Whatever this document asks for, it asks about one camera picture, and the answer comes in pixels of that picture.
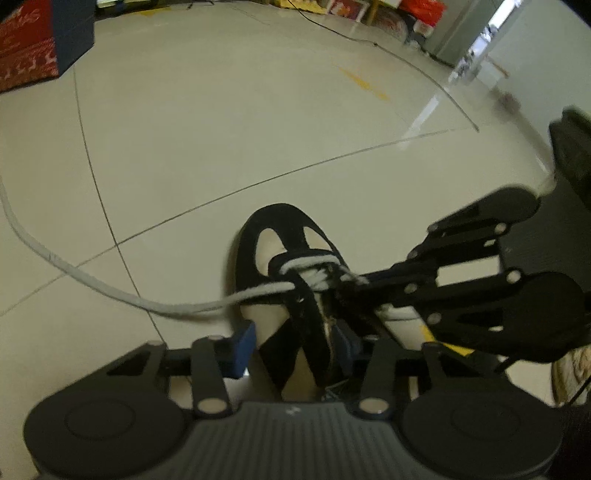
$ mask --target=cable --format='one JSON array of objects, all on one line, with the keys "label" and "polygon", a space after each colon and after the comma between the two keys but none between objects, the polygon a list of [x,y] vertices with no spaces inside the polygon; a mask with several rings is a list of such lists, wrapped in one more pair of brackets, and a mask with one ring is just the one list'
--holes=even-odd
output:
[{"label": "cable", "polygon": [[[17,217],[14,215],[12,206],[8,201],[8,195],[1,175],[0,201],[2,202],[2,208],[4,210],[4,215],[8,220],[8,224],[16,236],[19,237],[19,239],[27,247],[33,250],[41,258],[44,258],[51,265],[64,272],[66,275],[74,278],[74,280],[77,280],[83,285],[92,288],[94,291],[97,291],[100,294],[103,294],[104,296],[114,300],[119,300],[128,305],[132,305],[143,310],[148,310],[149,312],[159,313],[166,316],[191,316],[199,313],[211,312],[212,310],[220,310],[224,307],[234,305],[245,300],[265,297],[278,293],[285,293],[287,291],[294,290],[296,287],[292,282],[288,281],[266,283],[257,287],[247,288],[246,290],[233,293],[232,295],[222,298],[221,300],[210,301],[206,303],[167,304],[146,300],[137,295],[132,295],[126,291],[112,287],[98,278],[94,278],[92,275],[89,275],[83,270],[60,258],[56,253],[52,252],[47,247],[45,247],[45,245],[38,242],[24,229]],[[364,277],[354,274],[344,265],[341,265],[339,259],[334,255],[318,255],[314,257],[302,257],[299,259],[294,259],[288,264],[283,265],[282,272],[286,272],[290,269],[305,269],[312,268],[316,265],[327,264],[334,264],[343,272],[343,275],[340,278],[341,281],[355,281],[357,283],[367,282],[367,279]],[[318,272],[306,279],[306,283],[313,291],[325,291],[330,288],[328,279],[328,273],[326,271],[318,270]]]},{"label": "cable", "polygon": [[581,385],[581,387],[577,390],[577,393],[575,393],[573,395],[573,398],[571,398],[567,403],[566,406],[570,407],[574,404],[574,402],[577,401],[577,398],[579,398],[583,392],[585,391],[585,389],[589,386],[589,384],[591,384],[591,375],[589,375],[587,377],[587,380],[585,380],[585,382],[583,383],[583,385]]},{"label": "cable", "polygon": [[474,127],[474,130],[476,130],[476,132],[480,132],[480,128],[478,127],[478,125],[476,124],[476,122],[474,120],[472,120],[472,118],[470,118],[470,116],[466,113],[466,111],[460,106],[460,104],[458,102],[456,102],[455,98],[451,96],[451,94],[445,89],[443,88],[439,82],[434,79],[433,77],[431,77],[428,73],[424,72],[423,70],[421,70],[419,67],[417,67],[416,65],[412,64],[410,61],[406,60],[405,58],[401,57],[400,55],[396,55],[393,51],[388,50],[387,48],[384,48],[383,46],[381,46],[380,44],[378,44],[377,42],[371,41],[371,40],[365,40],[364,38],[353,38],[350,37],[348,35],[345,35],[344,33],[338,32],[336,30],[333,30],[330,27],[327,27],[326,25],[323,25],[321,23],[318,23],[317,21],[312,20],[311,18],[307,17],[304,12],[302,10],[300,10],[299,8],[297,8],[293,2],[291,0],[287,0],[289,3],[291,3],[291,6],[293,8],[295,8],[302,17],[304,17],[308,22],[312,22],[314,25],[318,25],[319,27],[324,28],[325,30],[328,30],[332,33],[336,33],[339,37],[343,37],[346,38],[347,40],[351,40],[351,41],[355,41],[357,43],[369,43],[372,44],[374,47],[378,47],[380,50],[390,54],[391,56],[393,56],[394,58],[404,62],[406,65],[408,65],[409,67],[411,67],[412,69],[416,70],[417,72],[419,72],[421,75],[423,75],[426,79],[428,79],[433,85],[435,85],[437,88],[439,88],[446,96],[447,98],[449,98],[449,100],[451,101],[451,103],[453,103],[455,105],[455,107],[462,112],[462,115],[464,117],[466,117],[466,119],[472,124],[472,126]]}]

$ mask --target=cardboard box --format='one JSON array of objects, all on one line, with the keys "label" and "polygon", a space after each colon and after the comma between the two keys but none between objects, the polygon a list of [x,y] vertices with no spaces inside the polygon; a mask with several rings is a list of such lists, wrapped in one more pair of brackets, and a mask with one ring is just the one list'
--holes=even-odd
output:
[{"label": "cardboard box", "polygon": [[94,0],[24,2],[0,23],[0,91],[60,76],[94,42]]}]

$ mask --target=black cable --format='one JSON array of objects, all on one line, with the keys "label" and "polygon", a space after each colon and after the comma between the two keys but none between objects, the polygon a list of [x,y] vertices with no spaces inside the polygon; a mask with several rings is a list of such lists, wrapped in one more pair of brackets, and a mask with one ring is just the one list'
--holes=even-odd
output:
[{"label": "black cable", "polygon": [[476,122],[474,120],[472,120],[472,118],[470,118],[470,116],[465,112],[465,110],[459,105],[458,102],[456,102],[456,100],[454,99],[454,97],[452,97],[450,95],[450,93],[443,88],[441,85],[439,85],[439,82],[434,79],[433,77],[431,77],[428,73],[422,71],[419,67],[417,67],[416,65],[412,64],[411,62],[409,62],[408,60],[406,60],[405,58],[401,57],[400,55],[396,55],[393,51],[388,50],[387,48],[384,48],[383,46],[381,46],[380,44],[378,44],[377,42],[371,41],[371,40],[365,40],[363,38],[353,38],[350,37],[348,35],[345,35],[341,32],[337,32],[336,30],[333,30],[330,27],[327,27],[325,25],[322,25],[314,20],[312,20],[311,18],[307,17],[306,15],[304,15],[304,12],[302,10],[300,10],[299,8],[297,8],[293,2],[291,0],[287,0],[289,3],[291,3],[291,6],[293,8],[295,8],[302,17],[304,17],[308,22],[312,22],[314,25],[318,25],[319,27],[324,28],[325,30],[328,30],[332,33],[336,33],[339,37],[343,37],[346,38],[347,40],[351,40],[351,41],[355,41],[357,43],[369,43],[372,44],[374,47],[378,47],[380,50],[390,54],[391,56],[393,56],[394,58],[404,62],[406,65],[408,65],[409,67],[411,67],[412,69],[416,70],[417,72],[419,72],[421,75],[423,75],[426,79],[428,79],[433,85],[435,85],[437,88],[439,88],[446,96],[447,98],[449,98],[449,100],[451,101],[451,103],[453,103],[456,108],[462,112],[462,115],[464,115],[466,117],[466,119],[472,124],[472,126],[474,127],[474,130],[476,130],[476,132],[480,132],[480,128],[478,127],[478,125],[476,125]]}]

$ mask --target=sneaker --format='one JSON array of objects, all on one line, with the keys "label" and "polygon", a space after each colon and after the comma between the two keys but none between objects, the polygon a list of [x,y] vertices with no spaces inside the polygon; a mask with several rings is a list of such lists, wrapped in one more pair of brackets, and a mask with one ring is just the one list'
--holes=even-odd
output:
[{"label": "sneaker", "polygon": [[345,268],[320,227],[292,205],[258,210],[239,234],[236,291],[282,281],[295,285],[240,306],[256,326],[259,354],[285,401],[317,400],[342,379],[332,348],[335,299],[329,288],[351,279]]}]

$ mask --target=gray plastic base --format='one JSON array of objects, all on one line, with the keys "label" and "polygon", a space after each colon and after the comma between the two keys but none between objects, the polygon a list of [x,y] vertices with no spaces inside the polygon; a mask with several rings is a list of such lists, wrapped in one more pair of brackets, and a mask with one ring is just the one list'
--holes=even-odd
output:
[{"label": "gray plastic base", "polygon": [[[384,422],[342,403],[245,403],[203,420],[165,462],[126,480],[446,480],[415,460]],[[45,473],[38,480],[63,480]]]}]

